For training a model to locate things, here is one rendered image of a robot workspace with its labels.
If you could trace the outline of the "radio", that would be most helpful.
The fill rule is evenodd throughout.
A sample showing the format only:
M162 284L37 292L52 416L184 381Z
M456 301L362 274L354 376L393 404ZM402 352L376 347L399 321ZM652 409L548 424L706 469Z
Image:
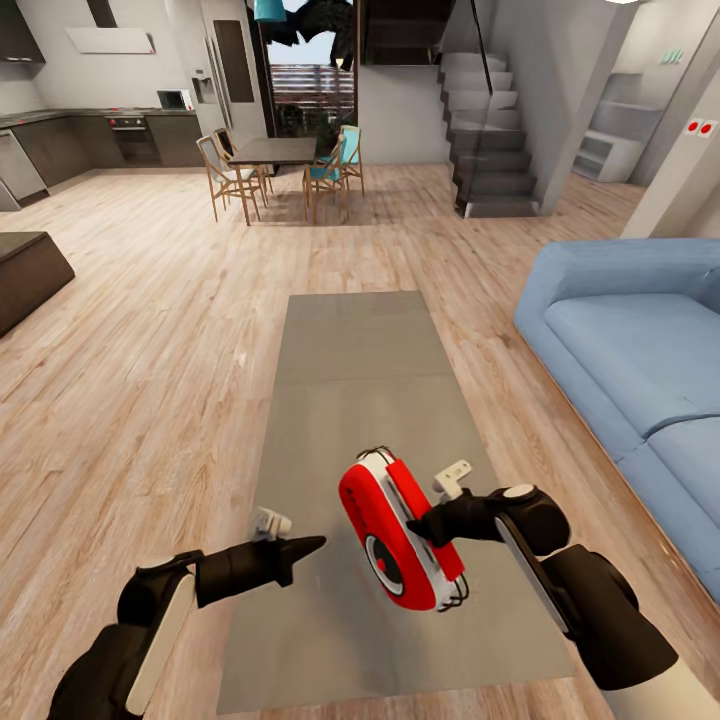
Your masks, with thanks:
M405 463L380 449L365 449L339 481L345 511L385 593L399 607L445 613L465 565L453 543L435 547L407 529L431 509Z

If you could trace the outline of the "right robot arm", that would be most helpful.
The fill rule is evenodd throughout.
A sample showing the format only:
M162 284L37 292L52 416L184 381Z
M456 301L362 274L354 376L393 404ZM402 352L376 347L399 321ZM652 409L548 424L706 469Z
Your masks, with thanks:
M506 544L615 720L720 720L720 704L640 614L620 570L582 544L564 548L570 528L558 504L532 484L473 497L458 485L471 471L463 460L439 473L439 505L407 529L440 548L455 537Z

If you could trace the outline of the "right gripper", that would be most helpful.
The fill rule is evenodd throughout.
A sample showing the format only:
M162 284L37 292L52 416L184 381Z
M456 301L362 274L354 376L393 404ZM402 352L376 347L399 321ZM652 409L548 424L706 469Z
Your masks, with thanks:
M479 539L469 523L469 506L475 500L469 487L463 488L463 494L454 501L439 503L431 507L421 519L407 521L407 529L417 535L430 539L435 547L444 547L455 537Z

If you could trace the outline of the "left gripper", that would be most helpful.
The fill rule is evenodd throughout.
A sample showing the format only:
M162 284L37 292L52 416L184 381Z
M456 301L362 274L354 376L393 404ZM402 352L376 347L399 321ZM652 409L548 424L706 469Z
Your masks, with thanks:
M326 537L307 537L287 542L282 537L275 541L252 542L229 547L231 561L232 595L249 591L259 585L277 581L281 587L293 583L293 563L325 545Z

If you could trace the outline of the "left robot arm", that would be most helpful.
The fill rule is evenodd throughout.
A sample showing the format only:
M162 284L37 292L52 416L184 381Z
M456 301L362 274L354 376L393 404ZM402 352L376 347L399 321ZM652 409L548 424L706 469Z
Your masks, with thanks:
M293 583L293 563L326 537L287 542L291 519L261 508L247 543L205 555L202 549L139 565L107 625L57 685L47 720L143 720L193 601L199 609L277 581ZM187 565L196 563L196 575Z

